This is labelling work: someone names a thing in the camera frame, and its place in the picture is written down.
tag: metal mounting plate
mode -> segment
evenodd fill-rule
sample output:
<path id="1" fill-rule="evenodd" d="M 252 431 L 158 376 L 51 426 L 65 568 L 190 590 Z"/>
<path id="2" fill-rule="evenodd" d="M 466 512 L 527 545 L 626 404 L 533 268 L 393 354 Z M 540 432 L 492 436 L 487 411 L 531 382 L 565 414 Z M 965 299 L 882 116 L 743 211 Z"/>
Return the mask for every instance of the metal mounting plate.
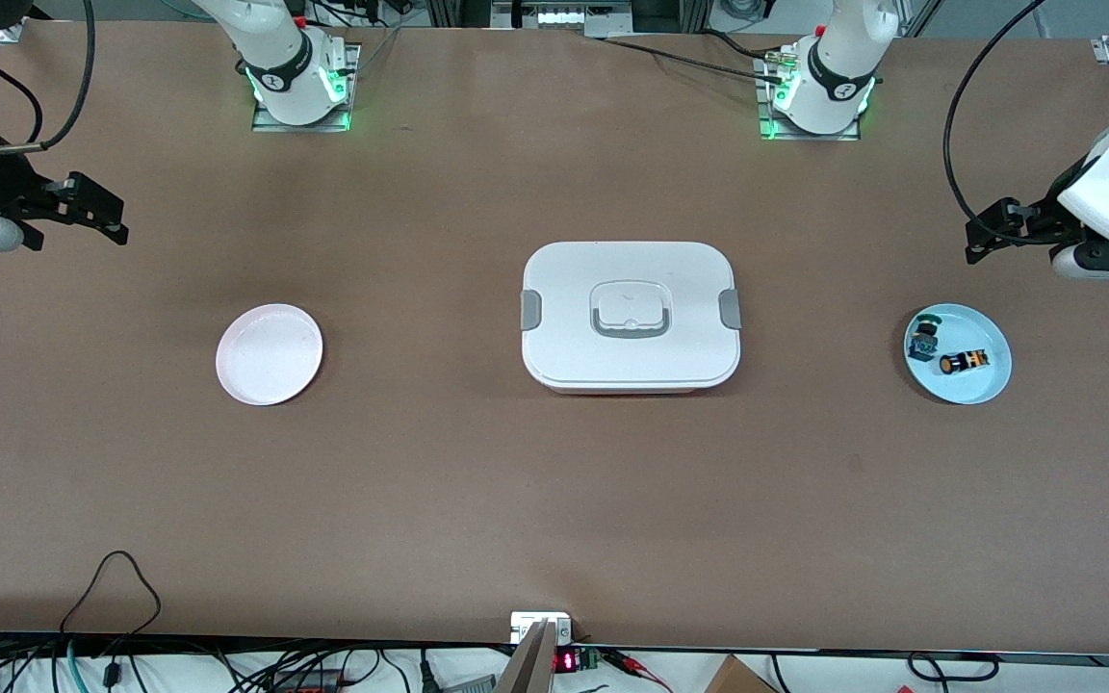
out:
<path id="1" fill-rule="evenodd" d="M 354 96 L 357 92 L 357 62 L 362 58 L 362 43 L 345 44 L 346 98 L 343 104 L 334 106 L 327 114 L 309 124 L 286 124 L 277 121 L 255 101 L 251 129 L 254 132 L 345 132 L 354 121 Z"/>
<path id="2" fill-rule="evenodd" d="M 752 61 L 752 68 L 755 70 L 757 75 L 779 75 L 777 70 L 774 70 L 773 65 L 764 61 L 762 58 L 755 58 Z M 761 109 L 761 136 L 764 140 L 817 140 L 821 142 L 855 142 L 858 140 L 858 119 L 855 118 L 854 122 L 849 124 L 842 132 L 835 133 L 835 135 L 815 135 L 814 133 L 806 132 L 802 128 L 796 126 L 793 122 L 786 118 L 786 114 L 781 113 L 773 106 L 774 95 L 777 89 L 782 89 L 780 84 L 770 84 L 764 82 L 762 79 L 755 80 L 755 101 Z"/>
<path id="3" fill-rule="evenodd" d="M 20 18 L 19 22 L 9 26 L 8 28 L 0 28 L 0 43 L 19 43 L 19 35 L 23 33 L 23 22 L 28 21 L 28 18 Z"/>
<path id="4" fill-rule="evenodd" d="M 529 632 L 529 626 L 540 620 L 553 620 L 558 626 L 558 644 L 570 645 L 572 643 L 572 618 L 563 611 L 511 611 L 511 642 L 519 645 L 525 634 Z"/>

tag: small object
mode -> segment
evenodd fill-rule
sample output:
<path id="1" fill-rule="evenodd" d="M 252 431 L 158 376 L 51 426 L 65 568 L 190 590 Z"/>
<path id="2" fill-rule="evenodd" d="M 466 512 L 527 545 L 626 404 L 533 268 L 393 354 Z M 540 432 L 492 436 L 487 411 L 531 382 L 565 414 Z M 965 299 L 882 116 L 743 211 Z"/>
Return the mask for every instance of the small object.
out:
<path id="1" fill-rule="evenodd" d="M 967 359 L 968 368 L 954 371 L 953 377 L 944 377 L 938 360 L 926 361 L 910 355 L 908 344 L 918 334 L 920 318 L 937 316 L 940 324 L 936 325 L 938 351 L 954 361 Z M 1008 385 L 1013 373 L 1013 356 L 1008 340 L 998 325 L 974 308 L 960 306 L 957 303 L 939 303 L 919 310 L 918 316 L 909 320 L 905 339 L 901 344 L 906 356 L 906 367 L 927 391 L 937 398 L 955 405 L 980 405 L 995 398 Z M 987 367 L 978 368 L 969 365 L 969 353 L 981 351 Z"/>
<path id="2" fill-rule="evenodd" d="M 718 673 L 713 675 L 712 681 L 709 681 L 709 687 L 704 689 L 704 693 L 776 693 L 776 691 L 734 654 L 726 654 L 725 661 L 721 662 L 721 667 L 718 667 Z"/>
<path id="3" fill-rule="evenodd" d="M 339 690 L 339 670 L 278 671 L 273 676 L 272 693 L 336 693 Z"/>
<path id="4" fill-rule="evenodd" d="M 940 373 L 952 375 L 964 373 L 970 368 L 980 368 L 989 365 L 987 353 L 981 349 L 974 351 L 963 351 L 954 356 L 940 356 Z"/>
<path id="5" fill-rule="evenodd" d="M 122 666 L 119 662 L 110 662 L 105 665 L 105 673 L 101 675 L 101 685 L 105 689 L 113 689 L 122 681 Z"/>
<path id="6" fill-rule="evenodd" d="M 269 303 L 243 313 L 216 346 L 216 377 L 247 405 L 278 405 L 311 383 L 323 360 L 319 325 L 305 310 Z"/>
<path id="7" fill-rule="evenodd" d="M 943 320 L 938 316 L 925 315 L 925 313 L 916 317 L 915 320 L 918 320 L 918 327 L 915 328 L 915 335 L 909 338 L 909 358 L 929 361 L 936 358 L 938 343 L 936 332 Z"/>
<path id="8" fill-rule="evenodd" d="M 458 683 L 450 689 L 445 689 L 444 693 L 490 693 L 494 690 L 494 675 L 485 675 L 466 683 Z"/>
<path id="9" fill-rule="evenodd" d="M 600 662 L 594 648 L 559 648 L 554 652 L 554 674 L 576 674 L 578 671 L 598 667 Z"/>
<path id="10" fill-rule="evenodd" d="M 546 622 L 546 620 L 551 620 L 558 626 L 558 631 L 556 631 L 558 642 L 556 644 L 570 645 L 572 643 L 572 618 L 563 611 L 511 611 L 510 644 L 520 644 L 520 641 L 525 640 L 525 634 L 528 634 L 529 628 L 535 623 Z"/>
<path id="11" fill-rule="evenodd" d="M 742 356 L 734 273 L 704 243 L 551 243 L 520 298 L 525 368 L 562 394 L 705 389 Z"/>

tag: white plate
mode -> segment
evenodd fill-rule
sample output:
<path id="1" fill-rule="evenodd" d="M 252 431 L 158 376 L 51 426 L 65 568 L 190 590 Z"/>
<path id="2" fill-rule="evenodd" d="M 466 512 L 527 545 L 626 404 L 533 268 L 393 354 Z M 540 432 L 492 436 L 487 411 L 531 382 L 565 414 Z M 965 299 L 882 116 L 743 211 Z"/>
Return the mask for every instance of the white plate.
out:
<path id="1" fill-rule="evenodd" d="M 322 359 L 316 320 L 301 308 L 269 303 L 225 330 L 216 346 L 216 377 L 238 402 L 277 405 L 303 391 Z"/>
<path id="2" fill-rule="evenodd" d="M 909 338 L 915 335 L 918 316 L 924 313 L 939 316 L 944 320 L 936 332 L 936 359 L 925 363 L 909 358 Z M 940 371 L 940 356 L 974 349 L 985 349 L 990 365 L 952 375 Z M 938 303 L 918 310 L 915 319 L 909 320 L 901 350 L 906 356 L 906 365 L 915 380 L 932 395 L 955 405 L 987 402 L 1004 391 L 1004 386 L 1008 385 L 1008 378 L 1013 374 L 1011 349 L 998 325 L 980 312 L 957 303 Z"/>

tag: electronic component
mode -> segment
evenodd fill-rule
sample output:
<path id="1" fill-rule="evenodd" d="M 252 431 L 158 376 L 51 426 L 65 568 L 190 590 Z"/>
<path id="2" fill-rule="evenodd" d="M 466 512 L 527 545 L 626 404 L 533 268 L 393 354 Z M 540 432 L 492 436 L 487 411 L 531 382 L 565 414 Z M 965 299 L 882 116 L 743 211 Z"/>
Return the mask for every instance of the electronic component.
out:
<path id="1" fill-rule="evenodd" d="M 576 674 L 578 671 L 598 667 L 602 656 L 594 648 L 559 648 L 554 652 L 554 663 L 551 671 L 554 674 Z"/>
<path id="2" fill-rule="evenodd" d="M 452 687 L 445 689 L 444 693 L 490 693 L 494 690 L 494 675 L 481 676 L 466 683 L 458 683 Z"/>
<path id="3" fill-rule="evenodd" d="M 971 368 L 987 367 L 987 365 L 990 365 L 990 360 L 987 359 L 987 353 L 981 349 L 940 356 L 940 373 L 944 375 L 964 373 Z"/>
<path id="4" fill-rule="evenodd" d="M 916 317 L 915 320 L 918 320 L 918 327 L 915 328 L 915 335 L 909 338 L 909 358 L 916 361 L 929 361 L 936 358 L 938 344 L 936 332 L 944 320 L 928 313 Z"/>
<path id="5" fill-rule="evenodd" d="M 339 670 L 278 671 L 273 676 L 272 693 L 336 693 L 339 689 Z"/>

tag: green led light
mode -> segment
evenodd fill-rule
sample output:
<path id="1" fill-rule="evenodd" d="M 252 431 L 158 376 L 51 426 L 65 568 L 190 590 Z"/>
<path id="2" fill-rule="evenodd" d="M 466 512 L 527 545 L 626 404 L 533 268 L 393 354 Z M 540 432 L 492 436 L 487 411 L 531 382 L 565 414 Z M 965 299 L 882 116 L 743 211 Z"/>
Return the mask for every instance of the green led light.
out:
<path id="1" fill-rule="evenodd" d="M 261 104 L 263 104 L 264 98 L 260 96 L 260 84 L 255 82 L 255 78 L 252 77 L 250 71 L 247 71 L 246 73 L 246 80 L 247 82 L 251 82 L 251 91 L 255 92 L 255 100 L 258 101 Z"/>
<path id="2" fill-rule="evenodd" d="M 319 68 L 319 80 L 325 83 L 327 98 L 336 102 L 345 100 L 345 78 L 330 74 L 329 71 Z"/>

